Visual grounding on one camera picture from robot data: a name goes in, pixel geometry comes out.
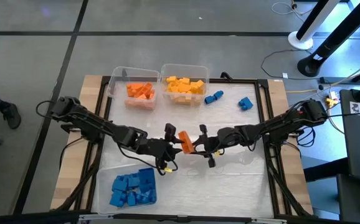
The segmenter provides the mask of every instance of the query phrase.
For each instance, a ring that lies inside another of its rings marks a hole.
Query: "blue blocks in container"
[[[113,181],[112,191],[114,190],[126,191],[127,188],[128,188],[128,178],[126,178],[125,176],[118,176]]]
[[[252,102],[249,100],[249,98],[245,97],[244,99],[240,100],[238,102],[238,105],[241,107],[242,110],[249,110],[253,107]]]
[[[222,97],[222,95],[224,94],[224,92],[222,90],[217,91],[215,94],[213,94],[213,96],[207,96],[205,97],[205,104],[210,104],[213,103],[214,101],[220,99],[220,97]]]
[[[135,174],[119,175],[112,184],[110,205],[118,208],[156,202],[154,169],[140,169]]]
[[[123,207],[126,201],[127,201],[126,192],[122,192],[120,190],[114,190],[110,200],[110,205],[116,207]]]

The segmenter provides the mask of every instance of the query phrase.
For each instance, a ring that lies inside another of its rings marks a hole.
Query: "wooden table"
[[[102,80],[102,76],[87,75],[83,81],[79,100],[82,105],[85,106],[89,111],[95,111],[96,109],[97,98],[100,92]],[[288,109],[288,100],[287,95],[285,94],[284,84],[282,80],[269,80],[268,86],[274,116],[284,113]],[[100,110],[100,116],[103,116],[103,112],[105,110],[105,105],[108,98],[106,91],[103,92],[104,96],[101,104],[102,108]],[[260,92],[263,104],[263,114],[265,119],[268,119],[268,109],[265,103],[266,99],[265,95],[263,94],[263,88],[260,89]],[[80,133],[70,133],[68,142],[71,142],[79,137]],[[294,138],[288,139],[288,142],[296,144],[296,140]],[[61,205],[78,184],[83,167],[83,162],[85,160],[86,147],[87,142],[80,141],[79,143],[67,148],[64,154],[62,167],[57,180],[57,185],[55,186],[55,192],[52,199],[51,208],[56,208]],[[303,208],[307,212],[313,214],[299,152],[290,146],[284,145],[281,149],[281,155],[283,161],[283,169],[285,173],[285,180],[288,188],[295,196],[297,201],[303,206]],[[83,198],[80,208],[85,208],[86,206],[88,188],[89,184],[86,186],[83,192]],[[280,213],[285,214],[282,194],[278,186],[277,197]]]

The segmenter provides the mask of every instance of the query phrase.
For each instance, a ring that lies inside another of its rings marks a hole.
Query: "person's foot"
[[[10,106],[0,110],[3,114],[3,118],[7,120],[8,126],[11,129],[16,129],[21,123],[21,116],[18,113],[17,106],[14,103],[10,103]]]

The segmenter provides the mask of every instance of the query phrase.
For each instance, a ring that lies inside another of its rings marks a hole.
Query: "white tabletop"
[[[224,95],[218,101],[200,107],[174,105],[158,93],[154,111],[125,107],[123,101],[126,98],[126,87],[117,83],[116,88],[109,120],[145,130],[149,138],[163,138],[166,123],[173,124],[177,132],[187,131],[191,141],[195,141],[201,134],[200,124],[207,126],[209,136],[216,136],[220,128],[259,123],[255,87],[252,84],[210,83],[208,95],[218,90],[223,90]],[[254,106],[248,111],[241,111],[238,101],[246,96]],[[139,156],[126,150],[125,153],[154,164],[151,156]],[[158,201],[154,205],[128,208],[120,212],[272,218],[262,141],[257,143],[254,152],[246,147],[235,146],[226,149],[223,156],[215,159],[216,167],[209,168],[206,158],[180,152],[176,155],[178,171],[162,177],[156,173]],[[126,164],[141,163],[125,158],[112,139],[105,138],[100,169]],[[97,201],[94,200],[92,211],[96,210]]]

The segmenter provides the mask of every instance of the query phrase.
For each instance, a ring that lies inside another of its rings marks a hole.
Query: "plastic bin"
[[[190,78],[190,81],[197,82],[202,80],[205,84],[203,85],[202,94],[187,94],[187,93],[171,93],[167,92],[168,83],[166,79],[176,76],[177,78]],[[172,101],[173,103],[180,103],[185,105],[200,105],[205,98],[207,88],[209,85],[209,70],[204,66],[195,65],[176,65],[176,64],[165,64],[161,70],[161,91],[163,96]],[[184,100],[186,97],[190,97],[191,100]]]
[[[116,67],[113,70],[111,80],[108,84],[108,96],[116,99],[125,99],[124,102],[126,106],[153,110],[156,105],[156,96],[159,94],[160,79],[161,77],[157,71],[130,67]],[[151,83],[155,90],[153,98],[144,100],[129,97],[126,90],[126,84],[129,83]]]
[[[111,214],[120,213],[120,211],[124,209],[132,209],[140,206],[150,205],[151,203],[139,204],[130,207],[125,205],[121,208],[110,205],[111,195],[113,194],[112,183],[116,179],[116,177],[118,175],[137,173],[138,170],[145,168],[150,168],[150,166],[144,164],[140,164],[140,165],[131,164],[131,165],[111,167],[107,169],[100,169],[97,172],[97,184],[96,184],[97,213],[100,215],[111,215]]]

